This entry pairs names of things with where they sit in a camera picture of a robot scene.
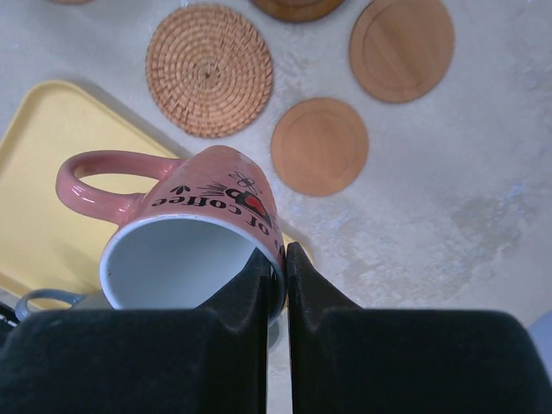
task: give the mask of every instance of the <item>coffee mug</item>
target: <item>coffee mug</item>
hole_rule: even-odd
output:
[[[103,173],[159,182],[147,194],[115,194],[80,180]],[[195,308],[234,278],[255,248],[278,282],[271,322],[284,306],[285,248],[273,194],[262,170],[235,149],[208,147],[189,160],[79,154],[60,168],[56,191],[70,209],[119,226],[99,267],[115,309]]]
[[[80,295],[59,289],[38,289],[27,293],[17,301],[15,309],[17,319],[22,321],[35,313],[28,306],[28,301],[33,299],[59,300],[69,304],[71,309],[111,309],[110,303],[102,291],[91,295]]]

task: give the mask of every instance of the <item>heart graphic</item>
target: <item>heart graphic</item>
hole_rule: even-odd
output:
[[[259,211],[259,214],[261,216],[264,216],[267,212],[265,211],[265,208],[262,206],[262,203],[257,197],[254,196],[247,196],[245,198],[245,202],[249,207],[253,207],[257,211]]]

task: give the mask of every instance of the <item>dark object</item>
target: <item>dark object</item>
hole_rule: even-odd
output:
[[[550,413],[525,330],[496,312],[363,310],[287,255],[293,409]],[[266,411],[270,264],[196,310],[43,312],[0,353],[0,412]]]
[[[0,304],[0,349],[15,326],[17,319],[14,311],[5,304]]]
[[[288,248],[293,412],[552,413],[525,329],[504,313],[362,310]]]

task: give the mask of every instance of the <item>tray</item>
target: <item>tray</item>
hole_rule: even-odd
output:
[[[0,288],[17,297],[44,287],[76,293],[100,288],[99,258],[116,226],[70,211],[54,190],[64,160],[98,149],[174,156],[76,85],[48,81],[23,99],[0,143]],[[114,192],[154,185],[128,175],[85,180]]]

